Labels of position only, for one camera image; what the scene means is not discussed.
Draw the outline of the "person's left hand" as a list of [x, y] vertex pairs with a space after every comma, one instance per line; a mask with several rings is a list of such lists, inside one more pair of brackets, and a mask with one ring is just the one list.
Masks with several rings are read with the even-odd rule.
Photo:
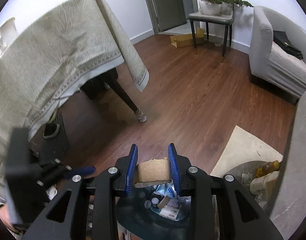
[[0, 207], [0, 219], [10, 231], [16, 234], [20, 233], [20, 231], [15, 229], [11, 223], [7, 204], [4, 204], [3, 206]]

